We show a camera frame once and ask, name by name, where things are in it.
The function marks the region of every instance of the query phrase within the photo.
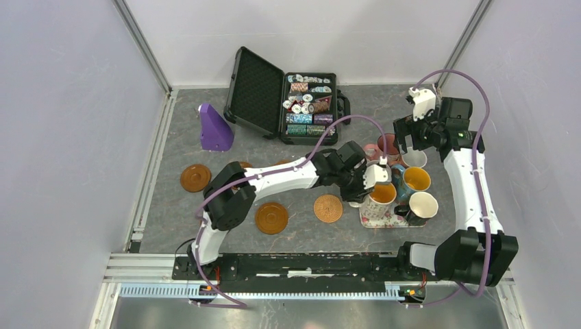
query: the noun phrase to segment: brown saucer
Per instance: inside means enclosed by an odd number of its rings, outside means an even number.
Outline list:
[[[262,233],[278,234],[288,223],[288,212],[283,205],[269,202],[261,205],[256,211],[254,221]]]
[[[289,162],[291,162],[291,161],[290,160],[287,160],[287,159],[283,159],[283,160],[280,160],[279,162],[275,163],[274,165],[275,166],[278,166],[280,164],[281,165],[284,165],[285,163],[289,163]]]
[[[343,215],[343,204],[335,195],[325,194],[314,201],[314,215],[325,223],[338,221]]]
[[[244,168],[252,168],[252,164],[249,164],[246,161],[238,161],[238,163],[240,164],[240,167],[242,167],[242,169],[244,169]]]
[[[208,185],[212,173],[203,164],[193,164],[184,170],[180,177],[180,183],[188,192],[199,192]]]

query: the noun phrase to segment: open case lid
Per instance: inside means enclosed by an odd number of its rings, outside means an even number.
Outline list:
[[[236,52],[236,62],[224,117],[276,138],[280,115],[284,72],[246,47]]]

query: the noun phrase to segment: floor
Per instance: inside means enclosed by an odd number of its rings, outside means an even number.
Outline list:
[[[456,287],[429,286],[428,300]],[[120,298],[111,328],[507,328],[496,289],[481,298],[465,293],[438,307],[406,309],[370,300],[246,300],[247,310],[198,308],[187,300]]]
[[[372,116],[386,132],[393,132],[392,121],[409,115],[408,85],[341,86],[351,101],[352,114]],[[194,210],[202,201],[201,193],[186,192],[180,185],[182,171],[193,164],[206,165],[216,175],[229,162],[247,161],[254,167],[267,167],[279,160],[304,156],[311,146],[285,145],[268,141],[245,127],[233,125],[234,146],[227,152],[201,149],[200,121],[197,108],[211,103],[219,112],[227,98],[227,89],[180,90],[173,110],[158,178],[151,200],[141,253],[173,253],[186,239],[194,237],[199,223]],[[359,145],[375,143],[379,132],[368,122],[353,120],[340,127],[340,147],[347,141]],[[323,223],[313,213],[313,202],[323,194],[338,195],[335,186],[295,190],[272,195],[255,203],[246,220],[225,238],[222,252],[390,252],[405,241],[439,244],[454,231],[455,212],[449,178],[435,150],[427,150],[425,169],[432,177],[428,190],[439,202],[439,212],[424,228],[364,228],[358,211],[343,204],[343,216],[335,223]],[[260,204],[279,202],[288,209],[286,229],[266,235],[254,223]]]

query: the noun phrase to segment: gray table surface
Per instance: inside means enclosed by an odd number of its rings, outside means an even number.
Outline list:
[[[392,121],[411,113],[405,100],[409,85],[341,86],[351,101],[352,114],[373,117],[386,132],[393,132]],[[206,165],[216,175],[229,162],[247,161],[255,168],[274,165],[282,159],[296,159],[312,146],[285,145],[268,141],[245,127],[233,125],[234,146],[227,152],[201,148],[197,108],[211,103],[220,113],[227,89],[180,90],[173,110],[156,187],[151,200],[141,253],[170,253],[186,239],[195,236],[199,222],[194,211],[201,193],[186,192],[180,185],[182,171],[193,164]],[[369,122],[354,119],[340,126],[340,147],[347,141],[363,146],[375,143],[380,135]],[[343,216],[335,223],[319,221],[313,202],[323,194],[339,195],[336,186],[287,191],[255,202],[246,220],[225,238],[221,252],[391,252],[405,241],[439,244],[454,231],[454,202],[449,178],[435,150],[429,149],[425,169],[432,177],[428,190],[439,202],[439,212],[424,228],[364,228],[358,211],[343,203]],[[261,233],[254,223],[256,209],[266,202],[279,202],[288,210],[288,225],[279,234]]]

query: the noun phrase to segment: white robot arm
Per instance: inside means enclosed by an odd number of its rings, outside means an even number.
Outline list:
[[[477,284],[484,264],[485,227],[478,191],[473,175],[472,144],[475,132],[469,131],[472,102],[468,99],[442,98],[439,109],[432,105],[431,90],[416,90],[408,100],[415,104],[414,113],[395,120],[396,142],[406,150],[406,136],[411,135],[414,149],[435,147],[450,177],[456,231],[440,245],[407,242],[399,257],[408,265],[433,271],[441,280]],[[484,143],[478,141],[477,170],[484,192],[487,218],[491,227],[491,261],[486,286],[495,286],[518,251],[517,239],[506,236],[498,221],[484,174]]]
[[[320,151],[311,161],[299,167],[305,160],[306,158],[303,157],[290,163],[257,169],[242,169],[237,162],[228,164],[204,191],[205,197],[224,186],[223,182],[227,184],[236,178],[236,174],[232,173],[241,173],[243,177],[256,176],[256,178],[239,186],[237,193],[231,191],[222,193],[204,210],[203,216],[210,227],[205,228],[200,241],[192,244],[192,248],[198,245],[200,265],[211,263],[218,258],[219,248],[226,234],[242,223],[249,206],[263,197],[299,188],[336,184],[341,188],[341,197],[344,201],[361,202],[362,198],[373,190],[375,183],[391,181],[390,171],[385,167],[378,164],[367,166],[363,150],[353,141],[348,142],[339,150]],[[292,169],[288,171],[262,176],[263,173],[269,171],[290,168]],[[221,175],[229,175],[230,179],[224,180]],[[245,197],[232,201],[238,194]]]

